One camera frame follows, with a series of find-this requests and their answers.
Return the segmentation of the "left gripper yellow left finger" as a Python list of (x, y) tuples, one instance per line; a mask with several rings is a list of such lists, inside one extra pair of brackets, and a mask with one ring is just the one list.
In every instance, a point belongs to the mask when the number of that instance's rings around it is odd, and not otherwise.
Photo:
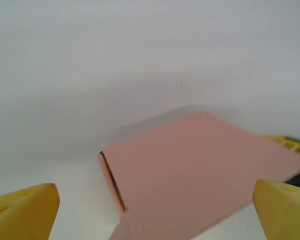
[(54, 183), (0, 195), (0, 240), (49, 239), (59, 206)]

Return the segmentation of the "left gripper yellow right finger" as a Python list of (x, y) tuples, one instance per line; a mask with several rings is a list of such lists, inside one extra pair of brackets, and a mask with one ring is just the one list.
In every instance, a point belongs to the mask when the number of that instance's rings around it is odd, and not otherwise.
[(259, 179), (252, 199), (268, 240), (300, 240), (300, 187)]

